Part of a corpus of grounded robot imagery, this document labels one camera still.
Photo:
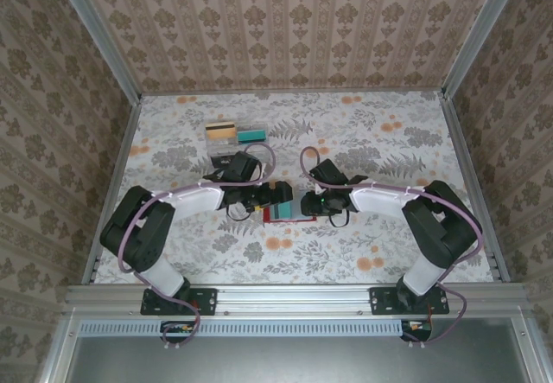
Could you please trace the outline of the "teal card with black stripe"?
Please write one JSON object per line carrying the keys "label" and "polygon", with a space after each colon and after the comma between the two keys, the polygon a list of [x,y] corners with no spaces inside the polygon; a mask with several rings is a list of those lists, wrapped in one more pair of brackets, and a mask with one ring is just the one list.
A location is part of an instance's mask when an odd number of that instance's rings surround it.
{"label": "teal card with black stripe", "polygon": [[264,142],[266,140],[265,130],[244,130],[237,131],[237,141],[240,144],[252,144],[257,142]]}
{"label": "teal card with black stripe", "polygon": [[271,220],[291,220],[292,215],[291,201],[275,204],[270,208]]}

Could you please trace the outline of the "red card holder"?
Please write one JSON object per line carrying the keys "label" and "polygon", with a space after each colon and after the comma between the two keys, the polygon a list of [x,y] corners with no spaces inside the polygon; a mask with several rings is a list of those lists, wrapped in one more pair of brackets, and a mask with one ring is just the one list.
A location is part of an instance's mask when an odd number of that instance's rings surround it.
{"label": "red card holder", "polygon": [[301,209],[292,203],[292,219],[291,220],[271,220],[270,219],[270,207],[267,207],[263,211],[263,223],[303,223],[316,221],[315,216],[307,216],[302,214]]}

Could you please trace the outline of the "clear plastic box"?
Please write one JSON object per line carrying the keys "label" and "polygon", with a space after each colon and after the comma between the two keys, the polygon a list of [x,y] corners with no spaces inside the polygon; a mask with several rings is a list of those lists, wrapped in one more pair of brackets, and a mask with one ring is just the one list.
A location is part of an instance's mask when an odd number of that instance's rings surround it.
{"label": "clear plastic box", "polygon": [[[242,121],[235,121],[230,119],[219,119],[219,120],[211,120],[208,121],[208,123],[213,122],[233,122],[236,125],[237,131],[244,131],[244,130],[265,130],[266,132],[266,142],[269,137],[269,129],[266,124],[261,123],[250,123],[250,122],[242,122]],[[235,152],[242,150],[246,146],[249,146],[251,144],[240,144],[237,141],[237,134],[236,137],[233,138],[224,138],[224,139],[208,139],[205,131],[205,139],[206,139],[206,145],[207,145],[207,154],[210,158],[219,158],[223,156],[230,156],[233,155]]]}

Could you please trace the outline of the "black wiring junction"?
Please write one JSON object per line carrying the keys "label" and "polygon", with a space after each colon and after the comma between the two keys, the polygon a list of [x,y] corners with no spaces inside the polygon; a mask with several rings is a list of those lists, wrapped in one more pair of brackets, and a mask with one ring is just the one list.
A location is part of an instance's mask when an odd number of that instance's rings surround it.
{"label": "black wiring junction", "polygon": [[401,321],[402,334],[400,338],[405,342],[426,342],[432,333],[430,320],[403,320]]}
{"label": "black wiring junction", "polygon": [[179,348],[195,336],[198,327],[197,320],[162,322],[160,325],[161,340],[166,348]]}

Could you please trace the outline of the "grey metal panel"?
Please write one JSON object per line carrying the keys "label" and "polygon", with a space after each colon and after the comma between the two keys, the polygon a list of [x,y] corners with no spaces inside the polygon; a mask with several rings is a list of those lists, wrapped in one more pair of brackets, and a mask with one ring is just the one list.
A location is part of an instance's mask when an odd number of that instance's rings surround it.
{"label": "grey metal panel", "polygon": [[530,383],[506,337],[410,348],[395,338],[84,338],[67,383]]}

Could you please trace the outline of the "wide aluminium frame rail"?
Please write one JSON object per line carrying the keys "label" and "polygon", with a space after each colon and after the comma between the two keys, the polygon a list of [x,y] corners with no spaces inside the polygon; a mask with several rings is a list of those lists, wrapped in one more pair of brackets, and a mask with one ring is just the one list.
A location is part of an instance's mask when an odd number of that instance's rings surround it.
{"label": "wide aluminium frame rail", "polygon": [[[353,318],[372,314],[373,284],[220,285],[216,317]],[[529,315],[531,304],[522,284],[469,283],[446,287],[467,299],[466,318]],[[87,317],[139,317],[140,284],[92,284],[67,290],[65,311]]]}

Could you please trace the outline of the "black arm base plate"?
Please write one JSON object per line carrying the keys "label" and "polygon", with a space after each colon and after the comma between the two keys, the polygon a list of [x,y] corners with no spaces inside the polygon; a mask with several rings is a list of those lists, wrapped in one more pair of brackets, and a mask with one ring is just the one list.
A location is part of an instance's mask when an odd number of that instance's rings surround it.
{"label": "black arm base plate", "polygon": [[[180,290],[174,298],[184,300],[194,306],[201,315],[213,316],[217,305],[215,288],[190,288]],[[143,293],[140,308],[143,316],[192,316],[193,311],[178,303],[173,303],[147,289]]]}
{"label": "black arm base plate", "polygon": [[369,289],[372,314],[384,315],[446,315],[450,312],[448,298],[438,287],[431,288],[425,295],[417,296],[395,286],[379,286]]}

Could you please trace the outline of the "aluminium frame post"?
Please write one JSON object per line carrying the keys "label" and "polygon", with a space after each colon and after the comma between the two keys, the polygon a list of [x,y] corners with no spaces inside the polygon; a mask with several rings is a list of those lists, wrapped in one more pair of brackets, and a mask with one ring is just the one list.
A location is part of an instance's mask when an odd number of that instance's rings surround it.
{"label": "aluminium frame post", "polygon": [[79,19],[85,25],[88,33],[99,49],[102,57],[125,97],[132,106],[140,102],[141,90],[136,80],[132,77],[130,69],[126,66],[124,57],[121,55],[115,40],[110,36],[105,22],[101,19],[92,0],[69,0],[73,5]]}
{"label": "aluminium frame post", "polygon": [[446,99],[452,99],[459,89],[508,1],[486,0],[484,2],[442,85],[442,93]]}

